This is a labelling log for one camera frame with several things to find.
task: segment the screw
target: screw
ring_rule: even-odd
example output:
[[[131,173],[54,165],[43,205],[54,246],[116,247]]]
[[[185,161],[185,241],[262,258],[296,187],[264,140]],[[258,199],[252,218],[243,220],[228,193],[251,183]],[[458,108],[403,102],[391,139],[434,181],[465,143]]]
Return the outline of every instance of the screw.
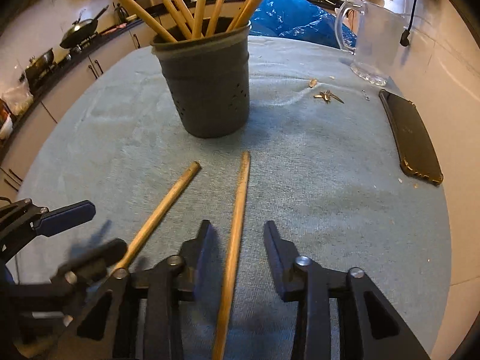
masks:
[[[360,279],[360,278],[363,278],[364,275],[365,275],[365,272],[360,268],[350,269],[350,276],[352,276],[353,278]]]
[[[77,282],[77,275],[75,273],[73,273],[72,271],[68,271],[66,274],[65,274],[65,280],[69,283],[69,284],[75,284]]]
[[[128,272],[125,268],[119,268],[113,273],[113,277],[116,279],[126,278],[127,275],[128,275]]]
[[[67,314],[63,317],[63,324],[67,327],[68,325],[70,325],[70,322],[73,320],[74,318],[71,315]]]
[[[298,266],[309,266],[311,264],[311,259],[307,256],[298,256],[295,258],[295,263]]]
[[[166,263],[169,266],[179,266],[183,264],[183,257],[178,256],[177,254],[174,254],[173,256],[170,256],[167,258]]]

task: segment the black phone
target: black phone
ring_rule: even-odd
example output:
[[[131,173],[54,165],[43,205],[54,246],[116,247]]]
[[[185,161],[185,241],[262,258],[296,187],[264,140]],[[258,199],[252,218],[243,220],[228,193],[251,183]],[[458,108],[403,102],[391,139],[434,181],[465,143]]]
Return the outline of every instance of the black phone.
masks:
[[[403,173],[440,185],[443,174],[437,154],[415,104],[384,89],[379,96],[397,144]]]

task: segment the light blue tablecloth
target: light blue tablecloth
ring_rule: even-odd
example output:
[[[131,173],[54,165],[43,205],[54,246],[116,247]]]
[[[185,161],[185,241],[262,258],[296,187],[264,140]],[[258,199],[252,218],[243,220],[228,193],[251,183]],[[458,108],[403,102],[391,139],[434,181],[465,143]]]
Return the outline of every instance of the light blue tablecloth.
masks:
[[[450,284],[443,188],[402,173],[378,88],[351,72],[348,54],[260,37],[249,38],[249,51],[250,118],[220,139],[194,138],[183,129],[149,48],[102,75],[55,128],[20,191],[50,209],[89,199],[97,216],[54,238],[35,239],[19,256],[20,279],[47,280],[89,247],[114,237],[131,241],[198,160],[202,171],[137,261],[148,268],[174,254],[202,219],[215,226],[218,247],[204,283],[209,296],[181,309],[186,358],[209,359],[239,158],[248,149],[250,181],[225,359],[290,358],[296,304],[282,303],[274,291],[262,240],[269,219],[301,254],[323,266],[364,268],[431,351]],[[308,85],[312,78],[319,82],[315,88]],[[331,89],[345,104],[314,99],[320,89]]]

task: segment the gray plastic cup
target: gray plastic cup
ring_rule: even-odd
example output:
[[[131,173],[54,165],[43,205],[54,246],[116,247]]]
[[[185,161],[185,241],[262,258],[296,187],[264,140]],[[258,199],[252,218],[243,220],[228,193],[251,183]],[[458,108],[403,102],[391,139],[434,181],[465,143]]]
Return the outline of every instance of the gray plastic cup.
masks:
[[[203,20],[203,33],[209,20]],[[215,35],[210,37],[185,40],[178,27],[173,27],[169,32],[177,43],[167,43],[159,35],[151,43],[183,126],[195,137],[223,137],[248,119],[251,26],[248,23],[225,33],[231,20],[219,17]]]

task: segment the blue plastic bag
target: blue plastic bag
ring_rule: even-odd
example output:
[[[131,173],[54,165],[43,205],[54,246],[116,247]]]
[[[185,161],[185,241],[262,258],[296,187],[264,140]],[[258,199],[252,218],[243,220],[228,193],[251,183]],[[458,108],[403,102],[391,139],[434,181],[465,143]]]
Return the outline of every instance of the blue plastic bag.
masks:
[[[340,48],[335,16],[307,0],[263,0],[253,13],[250,35],[297,39]],[[357,36],[344,24],[345,43],[354,47]]]

